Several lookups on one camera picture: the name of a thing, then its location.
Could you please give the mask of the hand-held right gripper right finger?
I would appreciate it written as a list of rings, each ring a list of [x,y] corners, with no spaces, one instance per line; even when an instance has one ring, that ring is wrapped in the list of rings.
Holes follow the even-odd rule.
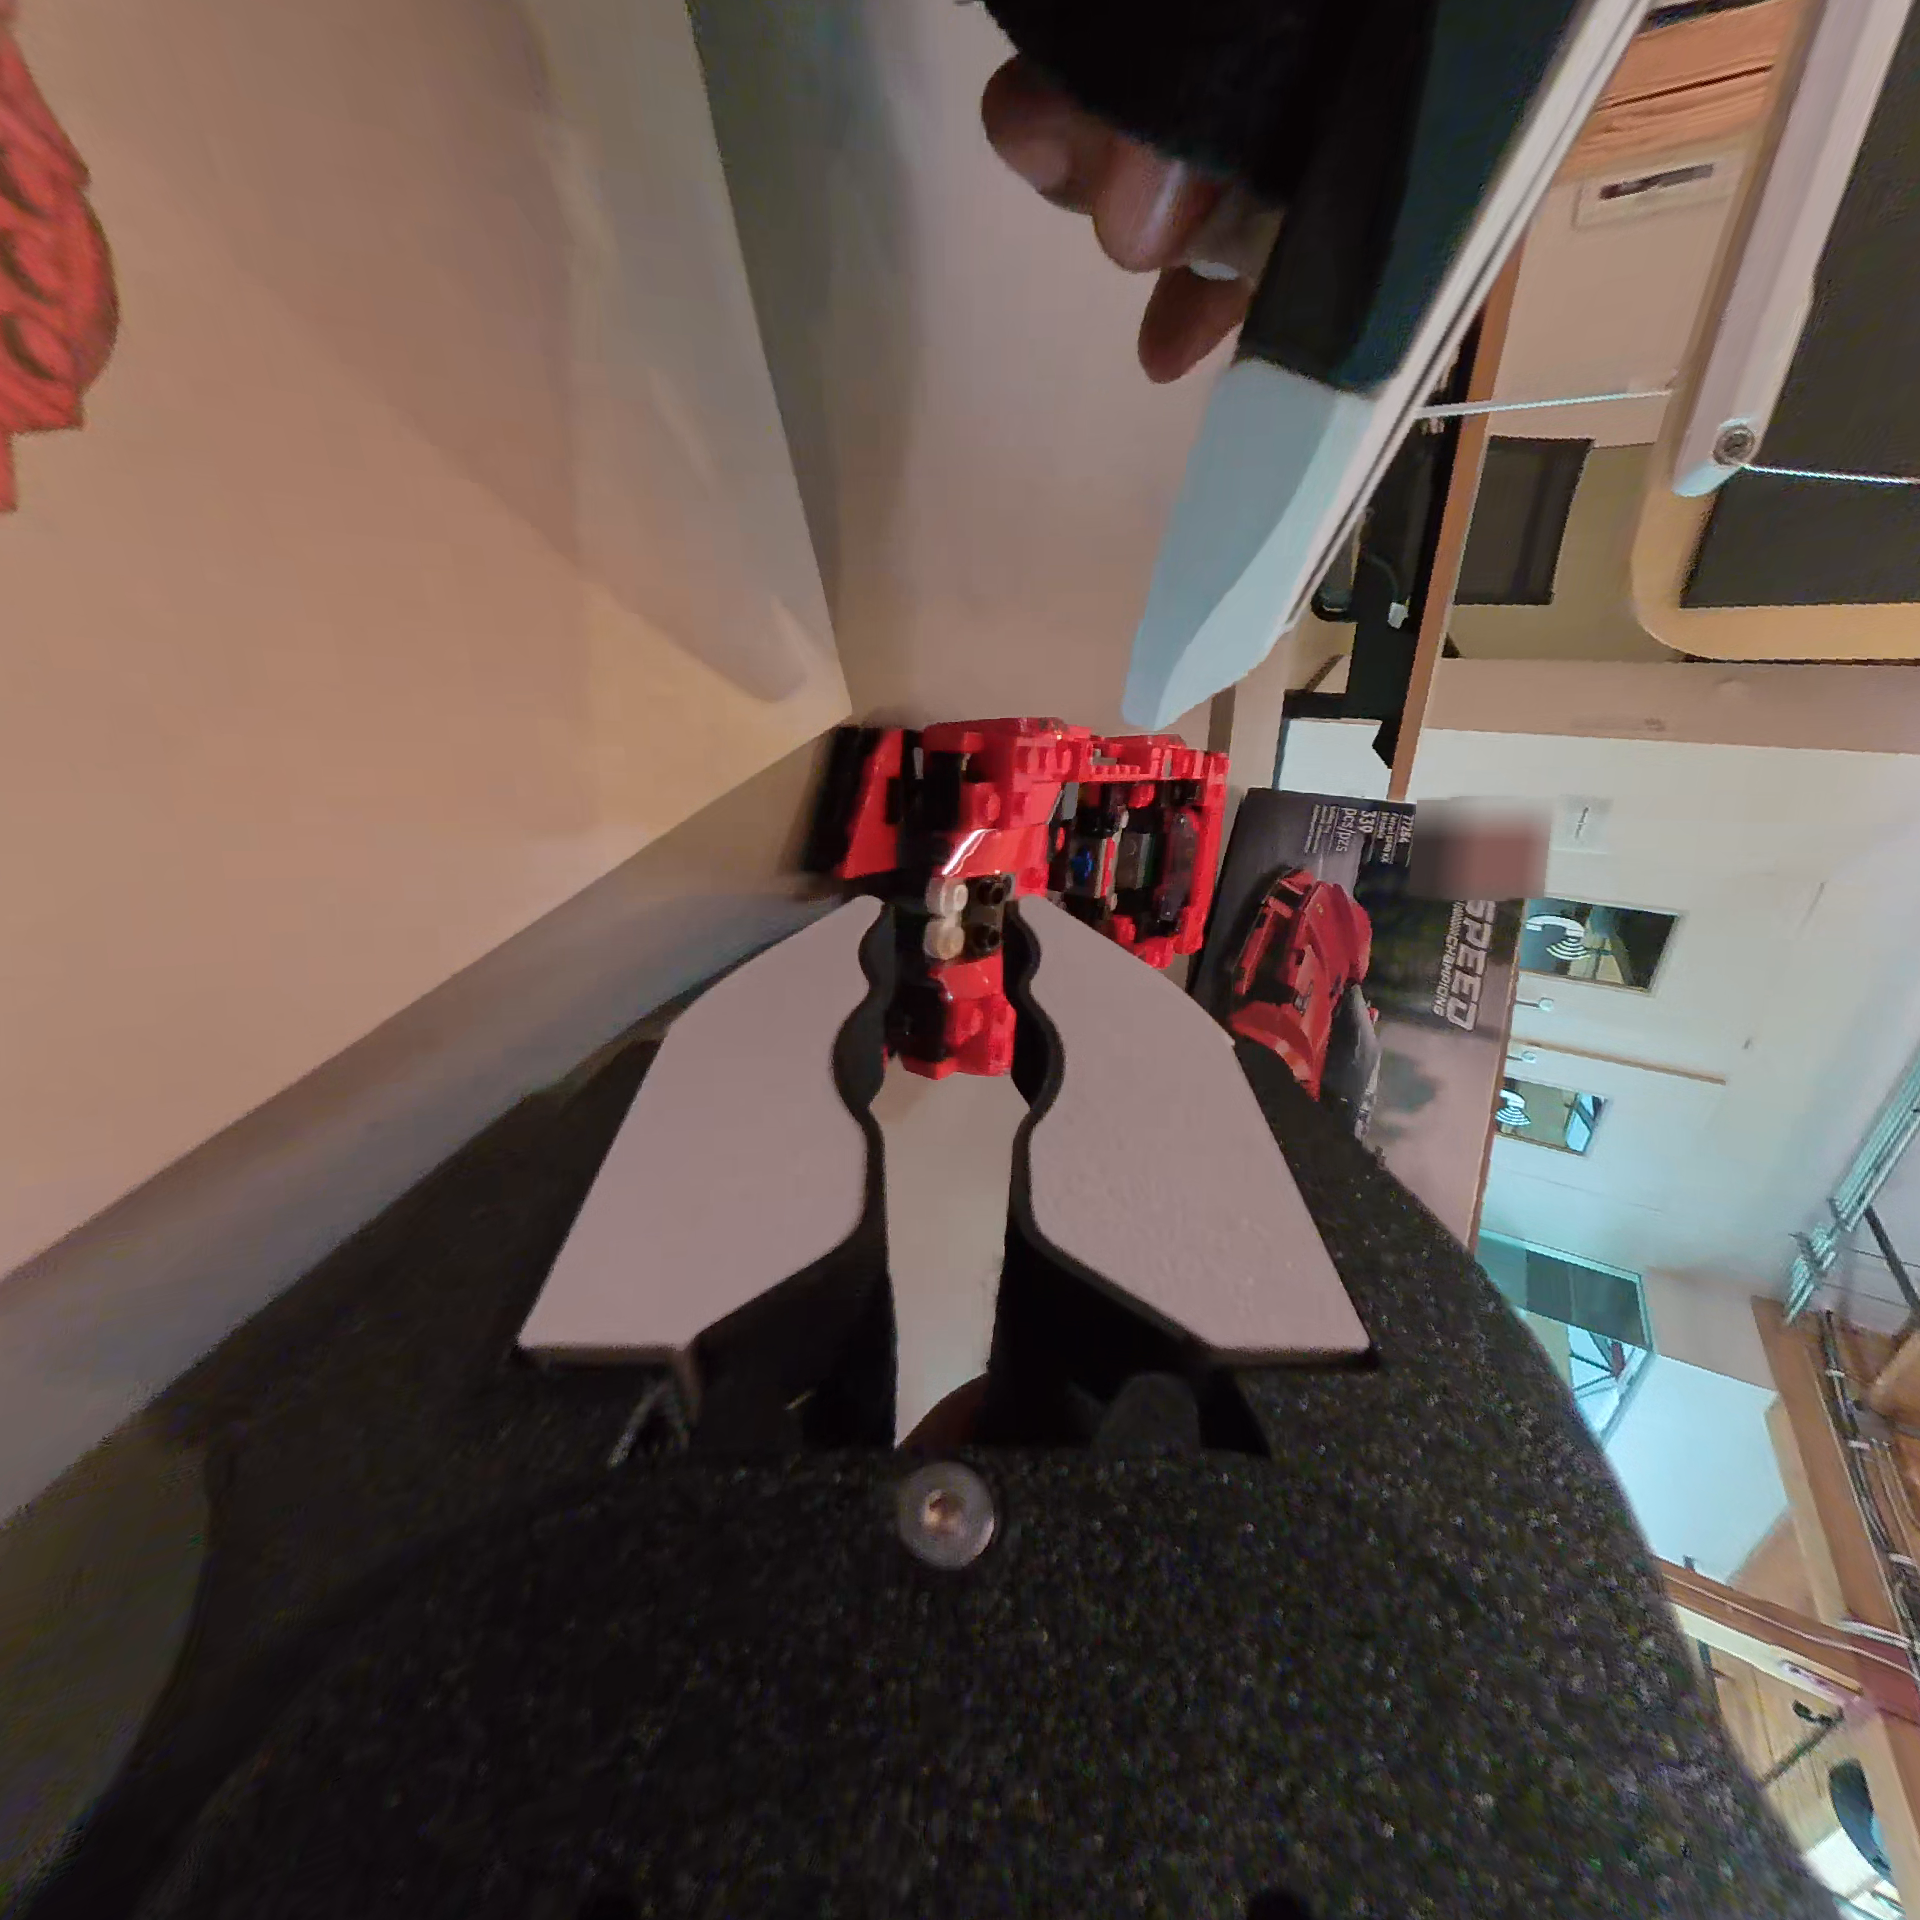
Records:
[[[1042,1255],[1210,1361],[1362,1361],[1361,1313],[1225,1029],[1049,900],[1019,908],[1009,970],[1016,1215]]]

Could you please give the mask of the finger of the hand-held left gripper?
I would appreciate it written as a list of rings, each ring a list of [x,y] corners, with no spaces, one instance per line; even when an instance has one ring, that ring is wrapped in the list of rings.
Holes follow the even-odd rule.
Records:
[[[1120,695],[1131,729],[1163,731],[1272,653],[1448,373],[1436,359],[1338,392],[1262,359],[1222,370],[1139,619]]]

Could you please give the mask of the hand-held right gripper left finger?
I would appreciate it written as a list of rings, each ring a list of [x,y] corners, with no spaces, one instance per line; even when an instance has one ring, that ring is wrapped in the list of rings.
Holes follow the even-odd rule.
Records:
[[[836,906],[666,1029],[565,1235],[520,1352],[654,1362],[692,1399],[817,1386],[884,1299],[880,1015],[891,913]]]

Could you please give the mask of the red toy brick car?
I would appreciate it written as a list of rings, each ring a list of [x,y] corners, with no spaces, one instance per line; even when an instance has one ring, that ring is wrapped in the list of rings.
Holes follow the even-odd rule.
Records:
[[[802,869],[897,908],[888,1050],[925,1080],[1005,1075],[1005,930],[1046,899],[1153,970],[1197,956],[1230,756],[1058,717],[832,731]]]

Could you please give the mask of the person's left forearm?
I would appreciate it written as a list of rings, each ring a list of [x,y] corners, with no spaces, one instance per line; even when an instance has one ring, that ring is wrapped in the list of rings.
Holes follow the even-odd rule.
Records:
[[[1358,40],[1344,2],[988,2],[1018,60],[1149,152],[1285,203]]]

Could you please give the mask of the person's left hand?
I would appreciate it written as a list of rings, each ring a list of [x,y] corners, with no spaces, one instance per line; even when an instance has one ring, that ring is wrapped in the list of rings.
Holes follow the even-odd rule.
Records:
[[[989,76],[978,117],[1022,184],[1083,219],[1113,267],[1154,282],[1137,338],[1153,384],[1184,379],[1237,338],[1252,289],[1193,267],[1197,236],[1225,200],[1220,184],[1097,122],[1019,58]]]

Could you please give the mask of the toy car printed box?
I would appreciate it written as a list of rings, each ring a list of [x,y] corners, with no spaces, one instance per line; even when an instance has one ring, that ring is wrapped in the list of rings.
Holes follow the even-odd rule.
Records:
[[[1403,1183],[1502,1099],[1523,900],[1430,889],[1484,867],[1438,802],[1250,789],[1193,964],[1204,1011]]]

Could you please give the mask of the instruction booklet with car print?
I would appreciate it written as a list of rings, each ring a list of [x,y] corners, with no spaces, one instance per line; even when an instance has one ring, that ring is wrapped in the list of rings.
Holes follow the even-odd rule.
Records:
[[[686,4],[19,4],[4,1272],[849,711]]]

